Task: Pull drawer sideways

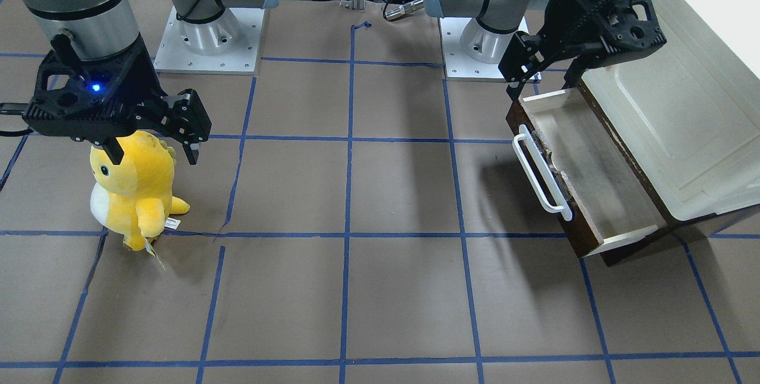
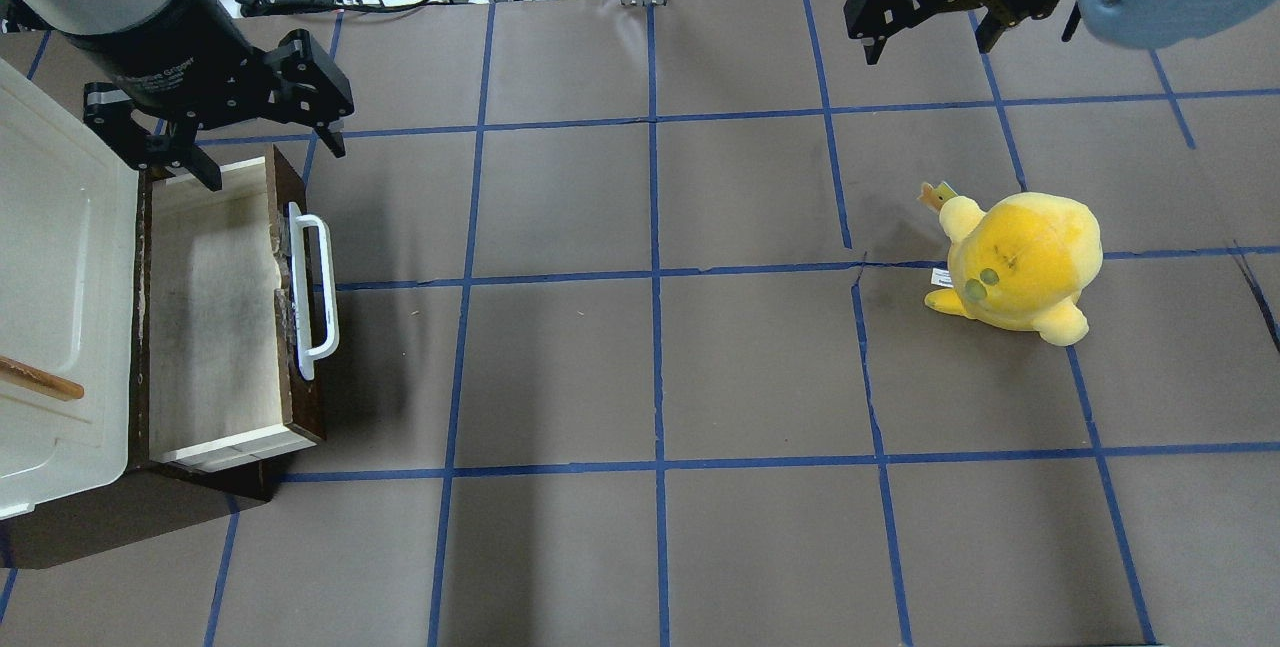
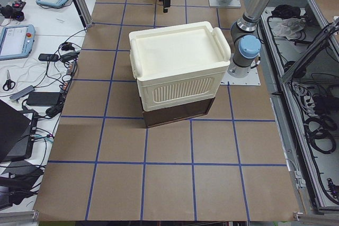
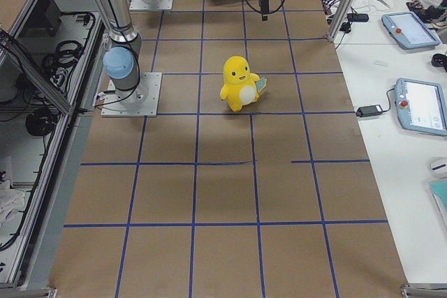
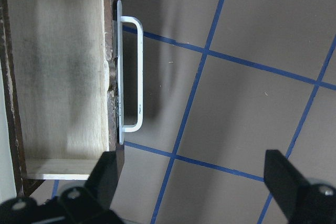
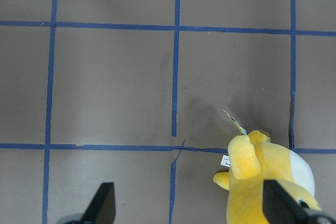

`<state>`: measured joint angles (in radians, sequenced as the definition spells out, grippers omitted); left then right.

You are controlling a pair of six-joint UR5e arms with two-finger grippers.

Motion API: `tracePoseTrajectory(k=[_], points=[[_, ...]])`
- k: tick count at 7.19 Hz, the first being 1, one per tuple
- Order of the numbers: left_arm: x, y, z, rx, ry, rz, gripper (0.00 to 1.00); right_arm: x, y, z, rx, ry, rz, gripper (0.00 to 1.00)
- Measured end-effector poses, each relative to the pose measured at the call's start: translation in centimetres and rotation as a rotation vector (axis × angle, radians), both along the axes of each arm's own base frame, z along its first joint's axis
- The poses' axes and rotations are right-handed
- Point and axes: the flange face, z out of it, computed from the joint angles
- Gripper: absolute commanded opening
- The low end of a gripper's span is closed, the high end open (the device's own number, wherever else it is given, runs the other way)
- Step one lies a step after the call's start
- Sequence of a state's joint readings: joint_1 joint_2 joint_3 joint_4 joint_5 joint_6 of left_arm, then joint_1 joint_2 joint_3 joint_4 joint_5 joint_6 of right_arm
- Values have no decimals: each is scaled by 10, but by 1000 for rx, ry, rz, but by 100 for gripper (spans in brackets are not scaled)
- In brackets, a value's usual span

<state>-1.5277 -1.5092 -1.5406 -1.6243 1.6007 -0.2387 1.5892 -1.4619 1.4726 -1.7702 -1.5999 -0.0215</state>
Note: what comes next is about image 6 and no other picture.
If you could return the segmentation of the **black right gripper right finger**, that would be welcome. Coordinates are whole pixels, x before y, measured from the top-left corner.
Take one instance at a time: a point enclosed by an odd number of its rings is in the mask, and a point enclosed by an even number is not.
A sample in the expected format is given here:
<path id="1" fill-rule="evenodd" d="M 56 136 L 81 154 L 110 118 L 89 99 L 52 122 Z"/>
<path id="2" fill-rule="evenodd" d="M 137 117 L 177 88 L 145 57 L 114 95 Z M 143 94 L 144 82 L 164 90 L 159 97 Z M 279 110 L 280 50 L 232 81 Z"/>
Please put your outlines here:
<path id="1" fill-rule="evenodd" d="M 269 223 L 335 223 L 326 212 L 301 207 L 276 180 L 264 180 L 262 203 Z"/>

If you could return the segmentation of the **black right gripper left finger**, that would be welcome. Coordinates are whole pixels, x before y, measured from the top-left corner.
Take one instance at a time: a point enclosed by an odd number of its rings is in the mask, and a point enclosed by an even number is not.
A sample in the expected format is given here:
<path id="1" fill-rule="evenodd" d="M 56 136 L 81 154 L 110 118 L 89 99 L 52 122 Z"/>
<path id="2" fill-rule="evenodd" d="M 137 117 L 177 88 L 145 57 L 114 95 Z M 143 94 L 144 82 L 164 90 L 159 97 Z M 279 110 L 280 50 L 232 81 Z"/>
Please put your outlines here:
<path id="1" fill-rule="evenodd" d="M 83 214 L 62 217 L 59 223 L 114 223 L 115 188 L 113 182 L 102 183 Z"/>

